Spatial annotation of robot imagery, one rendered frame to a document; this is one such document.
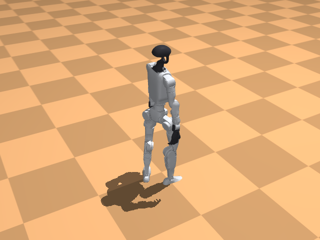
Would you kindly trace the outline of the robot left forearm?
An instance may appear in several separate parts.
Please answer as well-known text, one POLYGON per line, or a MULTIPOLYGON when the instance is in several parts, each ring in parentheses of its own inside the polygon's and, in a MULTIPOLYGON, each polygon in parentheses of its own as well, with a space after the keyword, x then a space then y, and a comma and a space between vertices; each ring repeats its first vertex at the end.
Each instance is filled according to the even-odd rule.
POLYGON ((150 92, 149 92, 149 87, 148 87, 148 93, 149 93, 149 101, 150 101, 150 106, 154 106, 154 101, 150 97, 150 92))

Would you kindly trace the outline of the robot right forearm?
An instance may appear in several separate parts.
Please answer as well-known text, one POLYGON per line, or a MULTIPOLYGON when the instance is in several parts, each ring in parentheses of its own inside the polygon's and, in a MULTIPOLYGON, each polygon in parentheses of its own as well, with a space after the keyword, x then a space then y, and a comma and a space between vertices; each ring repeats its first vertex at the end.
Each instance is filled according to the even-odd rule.
POLYGON ((179 107, 180 104, 178 102, 174 102, 171 107, 170 114, 172 116, 172 127, 175 125, 175 130, 180 129, 180 116, 179 116, 179 107))

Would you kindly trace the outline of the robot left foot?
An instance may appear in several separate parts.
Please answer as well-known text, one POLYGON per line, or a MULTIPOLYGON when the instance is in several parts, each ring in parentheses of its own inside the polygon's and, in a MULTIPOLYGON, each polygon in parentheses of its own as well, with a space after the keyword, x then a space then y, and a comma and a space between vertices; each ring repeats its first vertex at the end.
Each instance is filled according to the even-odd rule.
POLYGON ((143 168, 143 181, 145 183, 150 181, 150 175, 151 175, 151 167, 149 166, 149 170, 148 170, 148 176, 147 173, 145 174, 145 167, 143 168))

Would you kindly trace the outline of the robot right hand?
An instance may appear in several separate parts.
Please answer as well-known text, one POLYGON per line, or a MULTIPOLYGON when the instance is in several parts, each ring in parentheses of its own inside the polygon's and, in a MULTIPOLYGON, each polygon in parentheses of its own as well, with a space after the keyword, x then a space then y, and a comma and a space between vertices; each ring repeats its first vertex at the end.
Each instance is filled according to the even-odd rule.
POLYGON ((172 125, 173 134, 172 134, 172 136, 171 136, 171 141, 170 141, 170 143, 168 143, 169 145, 174 145, 174 144, 178 143, 179 139, 181 138, 180 133, 179 133, 180 129, 175 130, 175 128, 176 128, 176 127, 175 127, 175 125, 173 124, 173 125, 172 125))

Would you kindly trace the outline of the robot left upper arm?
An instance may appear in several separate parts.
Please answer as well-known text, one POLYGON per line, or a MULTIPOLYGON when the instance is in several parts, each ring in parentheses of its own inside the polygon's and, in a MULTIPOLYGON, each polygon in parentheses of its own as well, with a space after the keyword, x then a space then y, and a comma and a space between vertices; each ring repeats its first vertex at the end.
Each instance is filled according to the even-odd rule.
POLYGON ((146 69, 147 69, 147 79, 148 79, 148 86, 149 86, 149 76, 148 76, 148 71, 149 71, 149 67, 154 64, 155 62, 151 62, 151 63, 148 63, 146 64, 146 69))

